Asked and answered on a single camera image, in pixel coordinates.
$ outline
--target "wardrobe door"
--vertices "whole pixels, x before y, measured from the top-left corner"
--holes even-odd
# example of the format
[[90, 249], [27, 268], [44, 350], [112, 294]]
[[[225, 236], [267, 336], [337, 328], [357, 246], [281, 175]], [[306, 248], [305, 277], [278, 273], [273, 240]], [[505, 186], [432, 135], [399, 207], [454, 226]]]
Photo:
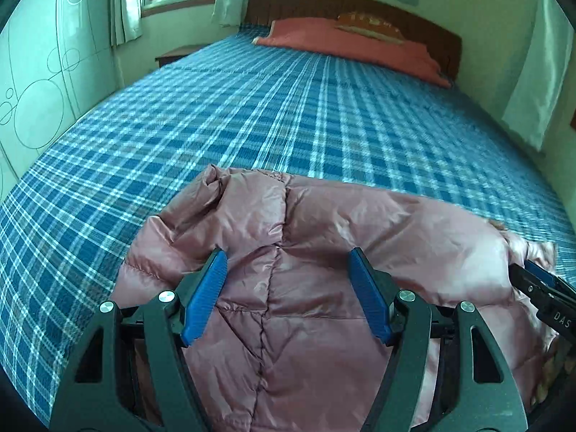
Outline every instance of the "wardrobe door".
[[17, 180], [0, 147], [0, 203], [4, 201], [10, 190], [14, 188]]
[[109, 0], [58, 0], [58, 45], [76, 119], [116, 91]]
[[63, 79], [56, 0], [21, 0], [0, 34], [0, 138], [22, 177], [74, 122]]

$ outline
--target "wooden headboard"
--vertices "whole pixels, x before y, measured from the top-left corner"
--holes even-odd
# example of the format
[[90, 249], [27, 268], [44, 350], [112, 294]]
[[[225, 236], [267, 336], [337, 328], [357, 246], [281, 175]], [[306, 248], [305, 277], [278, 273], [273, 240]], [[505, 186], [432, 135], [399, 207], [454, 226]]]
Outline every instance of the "wooden headboard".
[[249, 0], [245, 21], [269, 26], [275, 19], [330, 18], [362, 11], [381, 16], [396, 26], [406, 39], [421, 42], [442, 72], [456, 79], [462, 55], [462, 39], [443, 27], [403, 9], [376, 0]]

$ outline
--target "bed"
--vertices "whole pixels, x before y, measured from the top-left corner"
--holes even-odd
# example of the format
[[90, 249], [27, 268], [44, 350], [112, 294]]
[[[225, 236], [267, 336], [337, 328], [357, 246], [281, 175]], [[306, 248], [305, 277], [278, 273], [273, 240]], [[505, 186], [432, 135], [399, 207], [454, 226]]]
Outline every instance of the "bed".
[[94, 108], [2, 204], [0, 363], [44, 423], [70, 349], [111, 293], [140, 226], [210, 163], [454, 203], [525, 238], [555, 241], [558, 270], [575, 282], [576, 237], [557, 195], [457, 88], [251, 44], [276, 18], [335, 18], [348, 10], [390, 18], [456, 77], [459, 37], [393, 6], [250, 0], [237, 35]]

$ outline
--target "bedside table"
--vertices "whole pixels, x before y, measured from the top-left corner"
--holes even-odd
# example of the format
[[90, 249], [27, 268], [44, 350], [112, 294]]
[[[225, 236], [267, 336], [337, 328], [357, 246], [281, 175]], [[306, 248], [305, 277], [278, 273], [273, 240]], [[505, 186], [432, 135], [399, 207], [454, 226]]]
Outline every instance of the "bedside table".
[[184, 45], [183, 47], [178, 47], [177, 49], [167, 51], [165, 54], [156, 57], [156, 61], [160, 68], [164, 65], [168, 65], [169, 63], [175, 62], [176, 60], [180, 60], [185, 56], [194, 53], [204, 47], [207, 47], [209, 44], [198, 44], [198, 45]]

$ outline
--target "blue gripper pad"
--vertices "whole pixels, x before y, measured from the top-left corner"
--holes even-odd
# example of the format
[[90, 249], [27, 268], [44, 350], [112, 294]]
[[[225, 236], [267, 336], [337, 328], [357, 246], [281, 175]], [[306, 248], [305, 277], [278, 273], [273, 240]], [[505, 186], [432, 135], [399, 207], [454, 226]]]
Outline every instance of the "blue gripper pad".
[[180, 335], [185, 346], [202, 337], [227, 273], [228, 258], [223, 251], [219, 251], [186, 307], [184, 329]]
[[540, 268], [536, 263], [532, 263], [530, 260], [524, 260], [524, 269], [528, 271], [528, 273], [540, 279], [548, 287], [553, 288], [556, 286], [554, 276], [548, 271]]
[[389, 308], [356, 249], [348, 255], [348, 275], [372, 334], [387, 343], [392, 337]]

